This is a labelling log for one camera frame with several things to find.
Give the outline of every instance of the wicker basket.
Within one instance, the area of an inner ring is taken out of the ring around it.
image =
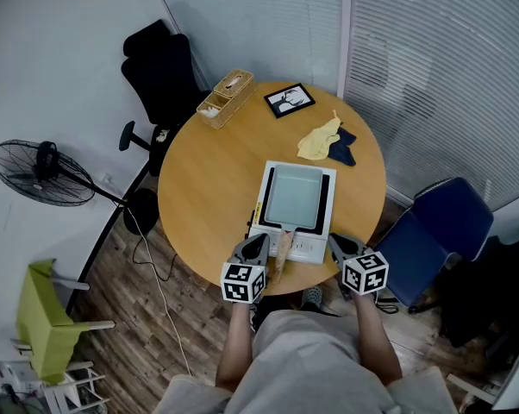
[[[235,69],[230,72],[227,77],[221,80],[214,91],[200,103],[197,112],[206,124],[212,128],[222,128],[228,119],[248,100],[256,90],[256,84],[253,75],[250,72]],[[204,115],[200,110],[207,110],[214,107],[219,113],[210,118]]]

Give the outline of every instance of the wooden floor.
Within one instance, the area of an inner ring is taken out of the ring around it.
[[[151,179],[146,183],[154,187]],[[381,237],[401,211],[386,201],[371,242]],[[91,290],[79,294],[72,312],[75,320],[116,321],[114,329],[82,334],[76,348],[78,358],[94,361],[95,369],[107,374],[99,389],[111,398],[108,407],[116,413],[150,413],[172,376],[186,373],[152,268],[131,261],[139,239],[118,219],[90,270],[87,281]],[[159,221],[147,239],[162,278],[173,265],[169,280],[161,284],[191,371],[200,380],[213,383],[230,306],[222,300],[219,287],[205,283],[176,256]],[[147,260],[144,243],[138,247],[136,259]],[[334,279],[322,287],[327,311],[355,314],[353,303],[343,301]],[[472,341],[463,348],[452,348],[438,336],[438,310],[411,316],[401,308],[398,314],[382,314],[382,318],[405,374],[431,365],[440,367],[444,375],[453,372],[475,379],[483,374],[484,345]],[[464,395],[452,385],[449,389],[456,401]]]

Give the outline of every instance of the window blind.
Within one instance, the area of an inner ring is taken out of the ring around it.
[[[406,197],[462,176],[518,198],[519,0],[352,0],[344,99]]]
[[[341,0],[166,0],[210,86],[234,68],[336,92]]]

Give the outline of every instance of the round wooden table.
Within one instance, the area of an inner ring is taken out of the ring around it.
[[[223,262],[244,239],[267,160],[334,168],[331,231],[367,242],[384,206],[385,166],[378,143],[361,117],[339,98],[306,86],[316,104],[276,119],[264,95],[291,85],[258,84],[257,91],[221,129],[195,114],[179,131],[159,176],[159,213],[164,231],[181,259],[219,285]],[[350,147],[354,167],[331,160],[297,157],[297,144],[336,110],[342,127],[357,136]],[[274,258],[269,258],[270,272]],[[287,260],[279,284],[266,294],[297,292],[338,273],[330,253],[322,265]]]

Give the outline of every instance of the black office chair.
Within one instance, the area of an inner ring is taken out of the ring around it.
[[[129,122],[119,148],[126,150],[132,141],[148,150],[148,171],[158,176],[173,138],[209,92],[200,91],[194,79],[189,40],[182,34],[169,35],[162,21],[128,37],[123,51],[130,54],[122,64],[123,76],[139,95],[148,120],[157,126],[148,144],[133,133],[134,122]]]

